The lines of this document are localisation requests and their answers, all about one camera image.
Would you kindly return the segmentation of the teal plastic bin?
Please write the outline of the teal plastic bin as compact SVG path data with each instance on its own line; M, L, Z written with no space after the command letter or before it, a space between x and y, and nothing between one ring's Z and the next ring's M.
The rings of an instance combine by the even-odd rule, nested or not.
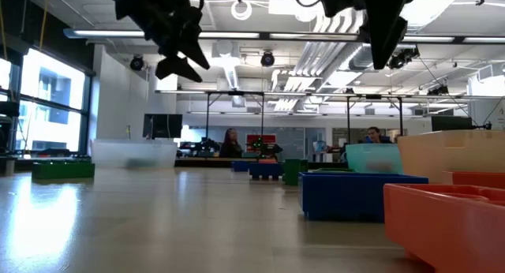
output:
M346 147L348 167L360 173L402 174L396 144L351 144Z

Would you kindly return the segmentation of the person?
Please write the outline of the person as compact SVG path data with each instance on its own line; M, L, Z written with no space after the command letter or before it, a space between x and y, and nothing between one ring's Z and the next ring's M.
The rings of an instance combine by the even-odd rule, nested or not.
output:
M224 141L220 148L219 153L220 158L241 158L242 157L242 148L238 143L238 133L234 128L229 128L224 137Z
M368 132L369 141L371 143L374 143L374 144L390 144L391 143L391 140L388 137L383 136L381 134L380 130L375 126L369 127L367 132Z

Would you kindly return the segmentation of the black computer monitor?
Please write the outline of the black computer monitor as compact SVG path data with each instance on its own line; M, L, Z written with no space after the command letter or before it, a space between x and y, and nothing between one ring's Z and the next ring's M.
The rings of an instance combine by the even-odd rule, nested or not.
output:
M146 114L144 116L144 138L180 138L182 131L181 114Z
M468 130L473 129L473 122L468 117L431 116L432 131Z

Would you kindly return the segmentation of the orange plastic bin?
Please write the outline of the orange plastic bin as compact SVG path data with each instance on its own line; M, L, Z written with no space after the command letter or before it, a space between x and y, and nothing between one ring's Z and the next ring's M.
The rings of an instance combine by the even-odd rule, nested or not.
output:
M448 130L401 136L403 172L448 184L445 171L505 173L505 131Z

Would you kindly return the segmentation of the silver ventilation duct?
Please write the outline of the silver ventilation duct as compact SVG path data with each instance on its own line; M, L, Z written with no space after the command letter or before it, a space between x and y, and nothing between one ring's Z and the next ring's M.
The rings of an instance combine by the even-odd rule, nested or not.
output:
M347 62L347 68L342 68L342 70L365 71L374 69L369 33L366 28L359 28L357 39L361 41L361 44L351 54L350 60ZM455 39L456 37L453 36L404 36L387 61L386 67L391 68L391 59L395 58L395 55L403 49L418 48L420 44L453 43Z

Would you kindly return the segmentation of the blue plastic bin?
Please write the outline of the blue plastic bin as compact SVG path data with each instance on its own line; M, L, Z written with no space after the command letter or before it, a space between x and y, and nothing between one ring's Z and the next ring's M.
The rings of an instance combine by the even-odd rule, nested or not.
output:
M428 179L404 174L301 172L300 205L309 220L381 223L386 184L427 184Z

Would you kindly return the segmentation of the red toy brick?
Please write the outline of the red toy brick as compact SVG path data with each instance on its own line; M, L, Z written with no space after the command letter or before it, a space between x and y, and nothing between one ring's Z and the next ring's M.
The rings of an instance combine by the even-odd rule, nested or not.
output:
M475 185L505 189L505 173L444 171L443 178L446 178L453 185Z
M386 184L385 231L436 273L505 273L505 189Z

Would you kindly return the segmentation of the overhead light bar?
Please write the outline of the overhead light bar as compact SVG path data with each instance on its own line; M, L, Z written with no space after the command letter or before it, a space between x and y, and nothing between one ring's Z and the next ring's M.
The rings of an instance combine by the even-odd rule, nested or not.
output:
M133 30L87 30L65 28L64 35L70 39L143 39L142 31ZM365 42L363 36L356 33L329 32L232 32L207 31L201 32L200 39L204 40L263 40L289 42ZM454 44L454 45L505 45L505 36L436 36L436 35L405 35L400 43L412 44Z

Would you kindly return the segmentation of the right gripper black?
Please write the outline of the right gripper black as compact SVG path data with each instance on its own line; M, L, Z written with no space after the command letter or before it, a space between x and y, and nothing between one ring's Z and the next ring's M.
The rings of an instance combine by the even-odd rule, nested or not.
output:
M320 0L327 17L344 9L365 10L368 14L369 42L373 67L385 67L398 43L406 34L408 22L401 16L403 7L413 0Z

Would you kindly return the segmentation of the red wall sign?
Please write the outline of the red wall sign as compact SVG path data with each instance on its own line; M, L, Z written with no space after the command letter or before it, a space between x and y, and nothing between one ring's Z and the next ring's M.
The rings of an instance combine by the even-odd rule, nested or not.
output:
M275 145L276 144L275 134L247 134L246 135L246 146L249 149L260 148L264 145Z

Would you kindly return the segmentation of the black equipment stand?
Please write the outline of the black equipment stand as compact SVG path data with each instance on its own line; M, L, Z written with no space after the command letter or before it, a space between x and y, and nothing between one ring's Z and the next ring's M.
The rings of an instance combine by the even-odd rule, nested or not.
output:
M11 143L15 140L14 127L19 116L19 107L19 103L0 101L0 177L12 175L17 161Z

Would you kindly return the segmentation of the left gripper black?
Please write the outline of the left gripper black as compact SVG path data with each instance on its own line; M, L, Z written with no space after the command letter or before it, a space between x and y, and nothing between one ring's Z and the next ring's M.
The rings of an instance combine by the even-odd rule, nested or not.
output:
M118 20L129 17L144 32L144 38L158 46L160 54L170 56L155 68L159 80L175 74L195 82L202 81L189 60L204 69L210 68L198 43L205 0L112 1Z

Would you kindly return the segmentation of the black aluminium table frame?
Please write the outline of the black aluminium table frame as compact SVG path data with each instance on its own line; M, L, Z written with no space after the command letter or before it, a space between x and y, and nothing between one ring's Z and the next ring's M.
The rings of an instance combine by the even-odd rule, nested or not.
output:
M91 163L89 158L35 158L35 159L18 159L18 158L0 158L0 170L5 170L6 167L13 167L14 171L31 171L33 166L44 163ZM205 158L185 158L176 159L173 163L154 163L142 159L130 159L125 162L120 162L118 165L104 165L102 168L141 168L141 167L217 167L230 168L232 162L230 160L210 160ZM320 168L338 168L347 169L348 163L307 163L309 170Z

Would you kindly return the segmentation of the clear plastic bin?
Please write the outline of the clear plastic bin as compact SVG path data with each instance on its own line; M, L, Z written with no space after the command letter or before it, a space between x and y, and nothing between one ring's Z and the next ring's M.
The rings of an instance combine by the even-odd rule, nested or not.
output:
M92 162L101 168L173 168L178 146L169 140L92 141Z

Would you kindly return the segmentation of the large bright window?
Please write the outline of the large bright window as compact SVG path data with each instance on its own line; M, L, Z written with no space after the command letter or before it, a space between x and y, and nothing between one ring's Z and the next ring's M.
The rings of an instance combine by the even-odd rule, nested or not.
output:
M86 73L35 49L0 52L0 101L20 104L12 150L82 152L90 83Z

